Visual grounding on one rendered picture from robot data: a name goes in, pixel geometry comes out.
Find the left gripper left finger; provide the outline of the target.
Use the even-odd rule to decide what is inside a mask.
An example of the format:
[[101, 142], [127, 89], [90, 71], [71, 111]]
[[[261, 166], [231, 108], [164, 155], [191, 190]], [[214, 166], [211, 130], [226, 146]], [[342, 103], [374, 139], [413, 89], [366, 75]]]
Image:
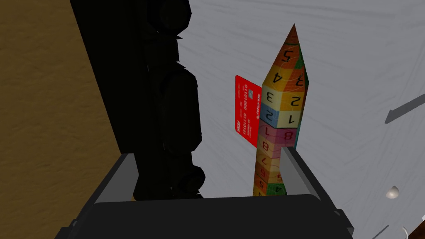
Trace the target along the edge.
[[138, 180], [134, 154], [122, 154], [89, 198], [89, 203], [130, 201]]

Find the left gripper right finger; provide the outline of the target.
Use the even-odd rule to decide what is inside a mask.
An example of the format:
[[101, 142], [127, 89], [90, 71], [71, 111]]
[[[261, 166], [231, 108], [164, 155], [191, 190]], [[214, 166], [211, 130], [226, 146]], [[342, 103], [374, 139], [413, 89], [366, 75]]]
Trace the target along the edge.
[[310, 194], [321, 199], [320, 183], [295, 148], [281, 148], [280, 173], [288, 194]]

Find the colourful numbered pointed block tower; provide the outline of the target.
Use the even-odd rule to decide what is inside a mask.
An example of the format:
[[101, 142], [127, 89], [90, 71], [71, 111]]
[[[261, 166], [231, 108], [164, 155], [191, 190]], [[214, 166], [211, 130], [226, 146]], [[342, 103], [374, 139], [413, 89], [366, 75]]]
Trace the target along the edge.
[[285, 195], [283, 147], [296, 147], [308, 91], [296, 27], [287, 35], [262, 84], [253, 196]]

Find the red card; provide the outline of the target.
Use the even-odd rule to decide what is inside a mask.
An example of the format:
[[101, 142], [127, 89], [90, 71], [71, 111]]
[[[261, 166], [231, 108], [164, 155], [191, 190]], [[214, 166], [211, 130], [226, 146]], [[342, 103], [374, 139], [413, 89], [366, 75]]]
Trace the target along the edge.
[[260, 86], [235, 76], [234, 129], [253, 147], [256, 147], [259, 131], [261, 91]]

